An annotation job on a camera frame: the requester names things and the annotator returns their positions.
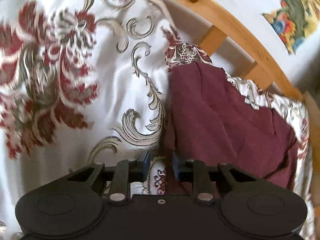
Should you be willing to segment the maroon knit sweater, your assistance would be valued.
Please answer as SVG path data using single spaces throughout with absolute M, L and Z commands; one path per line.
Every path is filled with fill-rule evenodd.
M 232 163 L 292 189 L 298 141 L 294 130 L 268 107 L 254 109 L 223 69 L 194 62 L 170 75 L 167 152 L 209 166 Z

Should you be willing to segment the floral satin bedspread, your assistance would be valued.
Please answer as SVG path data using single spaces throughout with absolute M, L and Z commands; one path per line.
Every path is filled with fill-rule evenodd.
M 207 53 L 211 27 L 172 0 L 1 0 L 1 239 L 319 239 L 305 103 L 248 79 L 255 60 L 230 37 Z M 194 62 L 292 127 L 292 189 L 232 163 L 206 164 L 212 203 L 176 180 L 170 75 Z M 146 151 L 146 181 L 109 203 L 117 163 Z

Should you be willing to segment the wooden bed frame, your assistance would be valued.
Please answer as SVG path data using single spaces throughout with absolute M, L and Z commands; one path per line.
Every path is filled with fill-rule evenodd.
M 230 37 L 255 63 L 245 76 L 260 88 L 276 83 L 283 94 L 305 103 L 310 118 L 310 143 L 313 149 L 312 200 L 319 210 L 319 107 L 309 92 L 301 93 L 295 88 L 274 57 L 260 40 L 251 33 L 228 9 L 214 0 L 172 0 L 198 14 L 212 25 L 200 44 L 207 53 L 214 53 L 221 43 Z

